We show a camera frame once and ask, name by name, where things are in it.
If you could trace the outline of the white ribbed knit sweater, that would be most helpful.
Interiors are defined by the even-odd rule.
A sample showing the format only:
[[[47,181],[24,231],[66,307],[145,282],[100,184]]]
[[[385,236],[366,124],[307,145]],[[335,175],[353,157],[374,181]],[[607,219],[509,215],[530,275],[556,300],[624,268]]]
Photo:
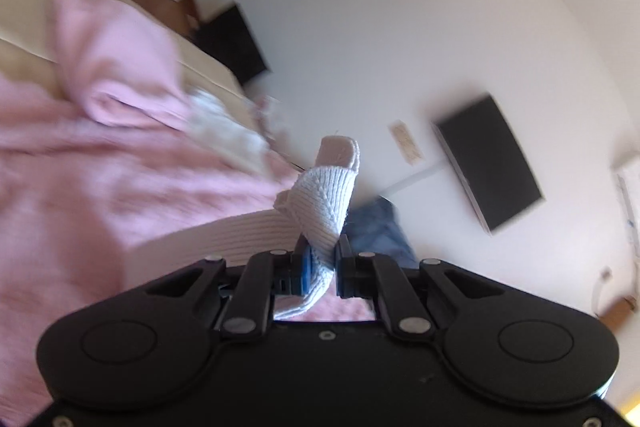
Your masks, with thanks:
[[[125,287],[131,289],[212,256],[230,267],[262,251],[292,251],[299,239],[311,247],[311,283],[303,296],[279,297],[274,317],[309,311],[331,285],[334,248],[341,237],[360,166],[358,143],[347,136],[322,139],[314,167],[278,194],[270,210],[247,213],[152,239],[132,252]]]

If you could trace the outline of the white folded garment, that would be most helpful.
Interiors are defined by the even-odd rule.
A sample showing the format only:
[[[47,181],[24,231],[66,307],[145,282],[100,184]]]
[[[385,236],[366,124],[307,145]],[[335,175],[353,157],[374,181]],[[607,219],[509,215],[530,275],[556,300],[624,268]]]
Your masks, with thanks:
[[[239,124],[215,95],[195,89],[188,98],[191,116],[186,133],[193,141],[235,169],[264,178],[272,176],[269,146],[261,134]]]

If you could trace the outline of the pink fluffy bed blanket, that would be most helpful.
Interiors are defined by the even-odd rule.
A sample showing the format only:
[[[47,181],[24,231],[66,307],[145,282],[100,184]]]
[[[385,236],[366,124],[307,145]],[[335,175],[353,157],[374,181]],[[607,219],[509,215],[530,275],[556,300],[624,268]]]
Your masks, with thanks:
[[[270,178],[235,169],[166,124],[113,126],[27,81],[1,83],[1,421],[48,403],[36,365],[60,317],[125,289],[134,249],[270,210],[296,172],[268,143]]]

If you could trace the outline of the black chair back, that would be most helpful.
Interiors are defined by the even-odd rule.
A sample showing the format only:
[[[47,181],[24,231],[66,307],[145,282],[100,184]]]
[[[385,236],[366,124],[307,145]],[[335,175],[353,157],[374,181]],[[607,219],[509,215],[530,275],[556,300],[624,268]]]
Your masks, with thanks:
[[[245,19],[241,7],[230,4],[194,31],[194,44],[204,53],[221,62],[241,86],[269,72]]]

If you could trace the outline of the beige wall outlet plate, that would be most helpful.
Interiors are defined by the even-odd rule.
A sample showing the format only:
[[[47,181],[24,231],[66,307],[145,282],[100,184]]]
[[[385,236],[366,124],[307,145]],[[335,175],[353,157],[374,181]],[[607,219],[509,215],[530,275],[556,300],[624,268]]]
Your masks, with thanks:
[[[408,126],[403,121],[395,121],[390,125],[392,135],[402,158],[411,166],[418,165],[423,160],[423,155],[414,141]]]

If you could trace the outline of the wall-mounted black television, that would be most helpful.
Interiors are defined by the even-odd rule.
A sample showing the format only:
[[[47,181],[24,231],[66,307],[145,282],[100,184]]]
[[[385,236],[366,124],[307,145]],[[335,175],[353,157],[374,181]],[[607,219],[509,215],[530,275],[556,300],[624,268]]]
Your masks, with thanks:
[[[436,121],[434,131],[487,233],[544,199],[520,143],[490,94]]]

